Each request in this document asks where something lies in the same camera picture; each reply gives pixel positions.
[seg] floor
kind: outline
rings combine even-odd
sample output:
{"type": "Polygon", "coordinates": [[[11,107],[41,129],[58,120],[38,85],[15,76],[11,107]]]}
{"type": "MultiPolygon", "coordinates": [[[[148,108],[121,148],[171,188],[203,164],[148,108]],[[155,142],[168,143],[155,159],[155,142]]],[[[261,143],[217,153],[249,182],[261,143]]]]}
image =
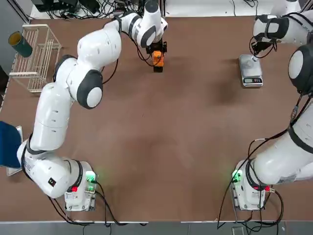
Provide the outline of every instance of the floor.
{"type": "MultiPolygon", "coordinates": [[[[232,235],[234,223],[226,223],[218,231],[216,223],[179,223],[153,222],[142,227],[139,224],[127,226],[112,226],[112,235],[232,235]]],[[[69,225],[66,223],[28,223],[0,224],[1,235],[110,235],[110,228],[102,224],[87,226],[69,225]]],[[[282,222],[279,225],[279,235],[308,235],[312,234],[313,222],[282,222]]],[[[263,228],[257,235],[275,235],[276,227],[263,228]]]]}

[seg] wooden table surface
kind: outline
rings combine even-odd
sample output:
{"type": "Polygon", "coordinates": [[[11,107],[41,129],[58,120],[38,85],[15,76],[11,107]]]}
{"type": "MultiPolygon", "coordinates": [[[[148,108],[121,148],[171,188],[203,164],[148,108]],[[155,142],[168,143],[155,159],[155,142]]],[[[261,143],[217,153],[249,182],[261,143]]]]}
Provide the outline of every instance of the wooden table surface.
{"type": "MultiPolygon", "coordinates": [[[[58,156],[86,160],[120,221],[216,220],[225,187],[251,140],[286,128],[297,100],[288,78],[295,47],[261,61],[264,86],[244,89],[238,57],[249,53],[252,17],[168,18],[163,73],[140,61],[136,47],[123,37],[117,72],[104,87],[101,104],[86,110],[74,103],[68,133],[58,156]]],[[[42,20],[64,48],[77,55],[78,40],[100,29],[105,20],[42,20]]],[[[104,71],[107,78],[114,64],[104,71]]],[[[38,95],[11,80],[0,119],[33,129],[38,95]]],[[[60,220],[47,197],[22,173],[6,177],[0,169],[1,221],[60,220]]],[[[312,183],[275,186],[285,203],[284,220],[313,220],[312,183]]],[[[264,220],[279,215],[273,195],[264,220]]],[[[77,212],[74,219],[104,220],[96,212],[77,212]]],[[[239,219],[246,219],[240,213],[239,219]]],[[[222,220],[234,220],[227,195],[222,220]]]]}

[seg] white wire rack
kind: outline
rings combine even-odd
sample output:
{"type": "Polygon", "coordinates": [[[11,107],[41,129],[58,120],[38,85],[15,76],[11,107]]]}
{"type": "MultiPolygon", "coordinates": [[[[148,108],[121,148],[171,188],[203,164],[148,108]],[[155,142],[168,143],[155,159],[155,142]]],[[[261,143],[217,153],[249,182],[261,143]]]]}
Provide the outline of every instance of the white wire rack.
{"type": "Polygon", "coordinates": [[[25,24],[22,34],[33,52],[27,58],[16,53],[10,77],[30,92],[39,93],[52,81],[62,46],[47,24],[25,24]]]}

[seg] blue cloth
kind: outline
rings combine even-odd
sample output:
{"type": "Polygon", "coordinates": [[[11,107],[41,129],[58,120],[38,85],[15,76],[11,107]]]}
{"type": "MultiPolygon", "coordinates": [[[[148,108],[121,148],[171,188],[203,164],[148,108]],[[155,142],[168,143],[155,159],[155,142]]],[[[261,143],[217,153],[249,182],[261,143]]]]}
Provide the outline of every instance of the blue cloth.
{"type": "Polygon", "coordinates": [[[18,130],[3,121],[0,121],[0,165],[20,168],[17,152],[21,144],[18,130]]]}

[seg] kitchen scale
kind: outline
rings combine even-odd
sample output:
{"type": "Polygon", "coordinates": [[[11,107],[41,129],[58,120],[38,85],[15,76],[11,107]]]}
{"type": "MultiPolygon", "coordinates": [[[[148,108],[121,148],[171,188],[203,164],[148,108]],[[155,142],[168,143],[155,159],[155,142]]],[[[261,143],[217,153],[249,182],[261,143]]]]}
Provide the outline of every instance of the kitchen scale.
{"type": "Polygon", "coordinates": [[[245,87],[263,86],[262,69],[260,60],[252,55],[239,57],[240,72],[245,87]]]}

